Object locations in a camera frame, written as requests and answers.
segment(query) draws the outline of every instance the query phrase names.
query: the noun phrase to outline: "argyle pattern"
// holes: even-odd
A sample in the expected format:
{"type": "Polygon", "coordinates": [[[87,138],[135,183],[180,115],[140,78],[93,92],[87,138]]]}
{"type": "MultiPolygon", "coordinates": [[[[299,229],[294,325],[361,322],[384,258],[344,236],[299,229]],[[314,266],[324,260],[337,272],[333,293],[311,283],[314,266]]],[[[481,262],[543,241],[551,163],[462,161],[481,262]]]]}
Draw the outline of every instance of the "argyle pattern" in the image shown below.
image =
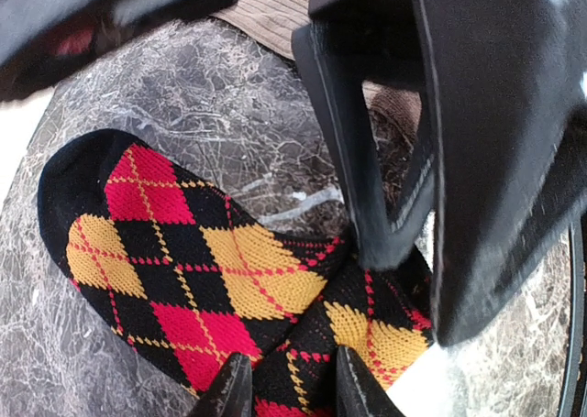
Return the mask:
{"type": "MultiPolygon", "coordinates": [[[[60,267],[116,335],[194,395],[239,352],[253,363],[256,415],[329,416],[338,346],[388,388],[431,343],[425,271],[364,271],[348,238],[273,233],[138,139],[104,197],[72,223],[60,267]]],[[[407,265],[423,269],[418,257],[407,265]]]]}

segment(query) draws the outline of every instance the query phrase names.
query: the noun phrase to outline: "argyle sock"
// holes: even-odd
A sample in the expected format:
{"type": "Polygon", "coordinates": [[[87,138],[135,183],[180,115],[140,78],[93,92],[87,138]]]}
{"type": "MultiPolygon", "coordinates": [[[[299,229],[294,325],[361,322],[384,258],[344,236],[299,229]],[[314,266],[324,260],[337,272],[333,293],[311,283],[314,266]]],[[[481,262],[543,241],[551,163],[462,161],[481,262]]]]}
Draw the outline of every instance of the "argyle sock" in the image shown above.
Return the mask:
{"type": "Polygon", "coordinates": [[[328,415],[337,345],[387,388],[431,342],[417,251],[394,272],[365,272],[349,238],[273,233],[124,132],[90,133],[51,158],[39,225],[113,332],[192,393],[231,353],[250,357],[260,416],[328,415]]]}

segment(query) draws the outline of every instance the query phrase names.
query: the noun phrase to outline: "brown fabric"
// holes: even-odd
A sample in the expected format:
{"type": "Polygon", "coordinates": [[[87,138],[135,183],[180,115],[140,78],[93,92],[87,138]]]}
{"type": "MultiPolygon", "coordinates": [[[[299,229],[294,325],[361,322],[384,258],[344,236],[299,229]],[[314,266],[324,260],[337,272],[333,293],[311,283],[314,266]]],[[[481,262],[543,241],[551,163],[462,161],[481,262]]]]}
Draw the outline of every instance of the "brown fabric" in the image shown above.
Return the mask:
{"type": "MultiPolygon", "coordinates": [[[[292,60],[292,32],[308,23],[308,0],[239,0],[236,6],[215,14],[245,34],[292,60]]],[[[380,87],[371,82],[363,85],[367,105],[389,118],[404,136],[413,141],[420,116],[417,93],[380,87]]]]}

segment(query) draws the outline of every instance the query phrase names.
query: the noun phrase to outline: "gray marble surface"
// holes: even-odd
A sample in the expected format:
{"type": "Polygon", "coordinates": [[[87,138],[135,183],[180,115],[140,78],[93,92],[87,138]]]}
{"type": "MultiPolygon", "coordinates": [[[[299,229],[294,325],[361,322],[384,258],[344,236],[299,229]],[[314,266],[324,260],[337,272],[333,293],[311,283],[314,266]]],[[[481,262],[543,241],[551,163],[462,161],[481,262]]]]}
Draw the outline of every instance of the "gray marble surface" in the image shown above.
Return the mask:
{"type": "MultiPolygon", "coordinates": [[[[373,120],[393,199],[410,147],[382,116],[373,120]]],[[[69,140],[103,127],[143,138],[272,229],[326,235],[347,222],[290,63],[212,20],[169,25],[98,61],[58,88],[0,215],[1,417],[172,417],[194,403],[111,333],[39,237],[43,165],[69,140]]],[[[429,255],[429,241],[420,246],[429,255]]],[[[567,261],[563,239],[485,332],[422,357],[391,391],[407,417],[555,415],[569,323],[567,261]]]]}

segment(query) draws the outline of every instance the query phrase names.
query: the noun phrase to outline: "folded sock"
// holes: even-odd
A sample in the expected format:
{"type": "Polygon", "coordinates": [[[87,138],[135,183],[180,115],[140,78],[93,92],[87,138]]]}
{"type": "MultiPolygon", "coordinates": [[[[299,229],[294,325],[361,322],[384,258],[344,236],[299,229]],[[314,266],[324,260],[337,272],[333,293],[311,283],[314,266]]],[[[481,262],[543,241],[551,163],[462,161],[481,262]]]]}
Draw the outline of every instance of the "folded sock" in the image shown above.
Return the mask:
{"type": "Polygon", "coordinates": [[[360,269],[346,236],[273,233],[140,139],[99,130],[39,183],[52,259],[115,334],[194,394],[227,357],[253,362],[259,416],[330,415],[351,346],[388,388],[431,343],[429,271],[360,269]]]}

